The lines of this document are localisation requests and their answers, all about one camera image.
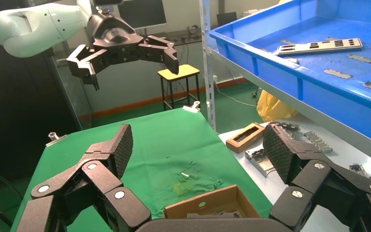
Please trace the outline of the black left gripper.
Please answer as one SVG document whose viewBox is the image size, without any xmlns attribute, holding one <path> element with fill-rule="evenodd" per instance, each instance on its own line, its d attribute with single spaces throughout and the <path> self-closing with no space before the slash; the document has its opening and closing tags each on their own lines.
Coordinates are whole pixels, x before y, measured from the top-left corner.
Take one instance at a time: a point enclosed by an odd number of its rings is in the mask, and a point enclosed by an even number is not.
<svg viewBox="0 0 371 232">
<path fill-rule="evenodd" d="M 72 76 L 83 84 L 100 89 L 97 74 L 109 65 L 145 60 L 162 63 L 173 74 L 179 73 L 179 60 L 174 43 L 165 37 L 138 35 L 123 19 L 113 13 L 94 13 L 87 23 L 92 33 L 93 49 L 79 45 L 68 56 L 67 63 Z"/>
</svg>

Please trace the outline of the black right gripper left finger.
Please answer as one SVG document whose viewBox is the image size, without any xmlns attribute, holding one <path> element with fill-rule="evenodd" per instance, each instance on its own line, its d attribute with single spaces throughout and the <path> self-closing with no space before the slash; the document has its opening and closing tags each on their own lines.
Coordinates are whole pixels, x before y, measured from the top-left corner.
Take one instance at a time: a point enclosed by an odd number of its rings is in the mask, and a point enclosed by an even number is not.
<svg viewBox="0 0 371 232">
<path fill-rule="evenodd" d="M 114 232 L 137 230 L 151 212 L 121 180 L 132 149 L 129 124 L 112 139 L 92 144 L 74 166 L 33 188 L 17 231 L 65 232 L 88 207 Z"/>
</svg>

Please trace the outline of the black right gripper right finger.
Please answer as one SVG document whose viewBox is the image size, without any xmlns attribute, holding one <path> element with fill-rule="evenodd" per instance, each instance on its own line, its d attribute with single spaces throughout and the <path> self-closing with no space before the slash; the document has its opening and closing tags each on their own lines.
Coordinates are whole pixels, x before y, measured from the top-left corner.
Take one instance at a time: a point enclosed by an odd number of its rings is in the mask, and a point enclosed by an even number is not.
<svg viewBox="0 0 371 232">
<path fill-rule="evenodd" d="M 269 217 L 300 231 L 316 206 L 351 232 L 371 232 L 371 179 L 330 160 L 316 146 L 292 139 L 275 123 L 265 127 L 263 152 L 286 184 Z"/>
</svg>

